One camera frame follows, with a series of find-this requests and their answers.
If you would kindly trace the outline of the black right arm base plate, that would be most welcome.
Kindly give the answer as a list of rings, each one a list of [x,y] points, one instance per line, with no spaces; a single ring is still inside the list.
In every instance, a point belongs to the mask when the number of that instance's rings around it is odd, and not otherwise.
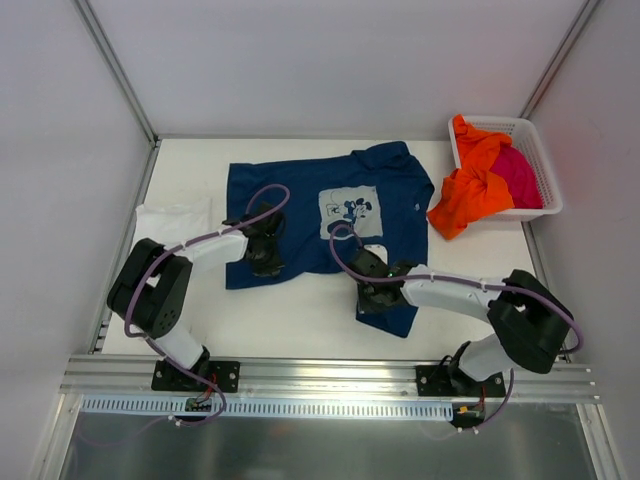
[[[438,365],[417,365],[415,383],[419,397],[481,397],[504,398],[506,383],[501,373],[491,375],[486,380],[476,381],[464,374],[451,375],[447,363]]]

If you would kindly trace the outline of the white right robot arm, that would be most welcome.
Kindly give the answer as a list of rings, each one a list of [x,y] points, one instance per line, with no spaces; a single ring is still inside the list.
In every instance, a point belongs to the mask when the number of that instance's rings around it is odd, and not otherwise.
[[[457,396],[477,396],[490,377],[515,367],[549,373],[568,333],[577,330],[569,310],[524,270],[498,280],[475,279],[411,262],[389,266],[361,248],[347,271],[357,282],[364,313],[433,307],[491,326],[490,335],[463,343],[435,374],[432,382]]]

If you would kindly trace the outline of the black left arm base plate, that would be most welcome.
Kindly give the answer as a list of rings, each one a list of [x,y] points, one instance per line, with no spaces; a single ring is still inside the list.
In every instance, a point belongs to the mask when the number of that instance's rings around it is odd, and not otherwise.
[[[241,364],[237,361],[199,360],[192,372],[214,383],[223,393],[236,393]],[[201,393],[209,386],[179,371],[166,360],[155,363],[151,390],[160,392]]]

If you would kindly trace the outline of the orange t shirt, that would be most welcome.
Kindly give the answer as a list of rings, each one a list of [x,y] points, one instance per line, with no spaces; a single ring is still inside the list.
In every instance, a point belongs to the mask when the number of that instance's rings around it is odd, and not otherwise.
[[[507,181],[491,171],[501,149],[511,137],[474,127],[462,115],[453,118],[460,166],[445,177],[441,198],[427,213],[431,226],[446,240],[461,234],[469,224],[515,207]]]

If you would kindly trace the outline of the blue printed t shirt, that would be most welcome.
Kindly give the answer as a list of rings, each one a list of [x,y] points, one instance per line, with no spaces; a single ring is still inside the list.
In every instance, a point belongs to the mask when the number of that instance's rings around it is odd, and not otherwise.
[[[390,263],[428,259],[426,210],[434,185],[401,141],[354,150],[346,156],[263,164],[233,163],[227,179],[227,214],[239,217],[264,186],[286,186],[290,199],[276,278],[260,278],[241,262],[226,267],[226,288],[275,285],[303,274],[337,274],[360,242],[385,247]]]

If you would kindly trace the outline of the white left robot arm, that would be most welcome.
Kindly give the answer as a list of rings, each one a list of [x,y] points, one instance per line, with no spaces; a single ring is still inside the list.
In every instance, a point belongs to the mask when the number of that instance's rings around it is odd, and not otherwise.
[[[169,391],[205,392],[220,379],[209,350],[182,325],[190,280],[201,272],[239,262],[259,278],[284,269],[278,241],[286,228],[282,211],[264,202],[256,213],[227,220],[211,233],[168,247],[139,240],[107,296],[112,313],[129,337],[140,335],[160,350],[156,386]]]

